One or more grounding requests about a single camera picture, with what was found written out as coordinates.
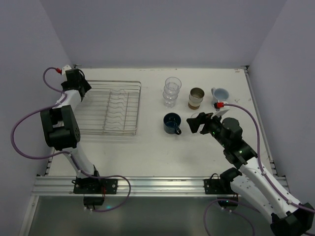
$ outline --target rack wire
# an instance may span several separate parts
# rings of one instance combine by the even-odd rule
[[[141,83],[89,80],[91,90],[75,109],[81,135],[136,134]]]

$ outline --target wall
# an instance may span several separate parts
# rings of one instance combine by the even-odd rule
[[[277,170],[315,206],[315,1],[288,0],[250,66]]]
[[[29,201],[34,178],[43,162],[18,155],[10,143],[10,130],[23,115],[59,96],[42,81],[48,66],[70,63],[38,0],[5,1],[0,7],[0,235],[18,234]],[[61,77],[48,74],[57,86]],[[39,115],[30,118],[16,132],[21,150],[48,154]]]
[[[239,67],[254,59],[285,0],[41,0],[84,67]]]

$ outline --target red connector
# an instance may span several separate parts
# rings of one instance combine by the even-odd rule
[[[224,107],[224,103],[223,102],[217,102],[217,108],[222,108]]]
[[[56,68],[56,71],[61,74],[62,73],[62,70],[60,70],[59,68]]]

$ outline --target gray floor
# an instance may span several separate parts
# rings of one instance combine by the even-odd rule
[[[107,213],[83,210],[81,197],[40,197],[30,236],[206,236],[202,217],[210,198],[130,198],[125,206]],[[113,206],[121,198],[108,198]],[[268,222],[242,206],[256,236],[271,236]],[[251,236],[242,218],[210,207],[207,218],[213,236]]]

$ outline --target light blue mug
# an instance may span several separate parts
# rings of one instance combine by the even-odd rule
[[[212,102],[211,105],[215,107],[216,102],[225,102],[228,100],[230,94],[223,88],[212,88]]]

